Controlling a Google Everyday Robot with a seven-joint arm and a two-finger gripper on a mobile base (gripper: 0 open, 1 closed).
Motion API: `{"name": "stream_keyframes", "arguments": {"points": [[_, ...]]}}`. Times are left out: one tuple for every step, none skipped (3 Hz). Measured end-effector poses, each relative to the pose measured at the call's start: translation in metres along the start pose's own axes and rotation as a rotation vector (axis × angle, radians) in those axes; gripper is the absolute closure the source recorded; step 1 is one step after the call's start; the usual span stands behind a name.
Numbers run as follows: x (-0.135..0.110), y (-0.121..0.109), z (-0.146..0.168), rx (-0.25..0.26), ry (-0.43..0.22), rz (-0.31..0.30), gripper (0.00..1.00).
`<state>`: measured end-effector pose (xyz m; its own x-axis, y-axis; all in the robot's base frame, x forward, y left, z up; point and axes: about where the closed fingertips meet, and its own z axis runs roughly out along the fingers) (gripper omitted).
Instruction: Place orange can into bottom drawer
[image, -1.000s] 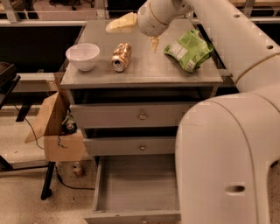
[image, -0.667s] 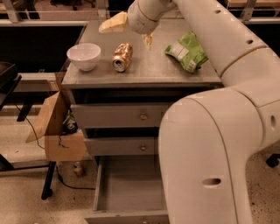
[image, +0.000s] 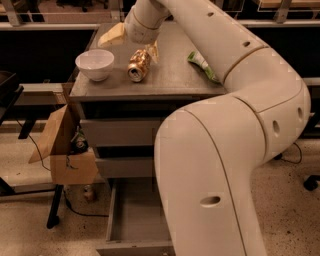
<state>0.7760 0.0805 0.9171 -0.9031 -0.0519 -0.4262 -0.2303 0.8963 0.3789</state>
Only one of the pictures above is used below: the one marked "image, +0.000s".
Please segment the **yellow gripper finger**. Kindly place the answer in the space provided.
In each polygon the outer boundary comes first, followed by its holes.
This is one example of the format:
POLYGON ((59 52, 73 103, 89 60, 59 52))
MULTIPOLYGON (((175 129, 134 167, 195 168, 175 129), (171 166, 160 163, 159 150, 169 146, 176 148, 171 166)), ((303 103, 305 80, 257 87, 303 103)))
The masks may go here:
POLYGON ((121 45, 126 41, 125 26, 122 22, 117 23, 104 33, 98 40, 99 47, 121 45))
POLYGON ((145 46, 147 53, 150 55, 151 59, 157 63, 159 61, 159 53, 158 53, 158 46, 157 42, 153 42, 151 44, 147 44, 145 46))

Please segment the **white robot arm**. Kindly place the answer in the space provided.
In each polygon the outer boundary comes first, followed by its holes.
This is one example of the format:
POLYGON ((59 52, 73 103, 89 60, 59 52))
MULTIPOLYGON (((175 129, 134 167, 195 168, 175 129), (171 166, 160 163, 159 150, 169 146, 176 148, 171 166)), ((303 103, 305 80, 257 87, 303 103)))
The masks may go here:
POLYGON ((299 74, 209 0, 137 0, 123 36, 156 41, 173 16, 226 94, 161 124, 155 172, 176 256, 267 256, 252 200, 254 169, 292 145, 311 107, 299 74))

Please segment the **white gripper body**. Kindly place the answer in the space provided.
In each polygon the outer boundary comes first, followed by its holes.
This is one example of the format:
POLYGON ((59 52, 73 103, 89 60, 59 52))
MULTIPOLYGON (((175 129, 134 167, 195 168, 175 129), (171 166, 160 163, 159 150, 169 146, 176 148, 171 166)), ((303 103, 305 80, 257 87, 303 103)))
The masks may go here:
POLYGON ((169 11, 164 8, 148 9, 134 5, 125 18, 124 27, 128 39, 137 44, 151 44, 157 40, 169 11))

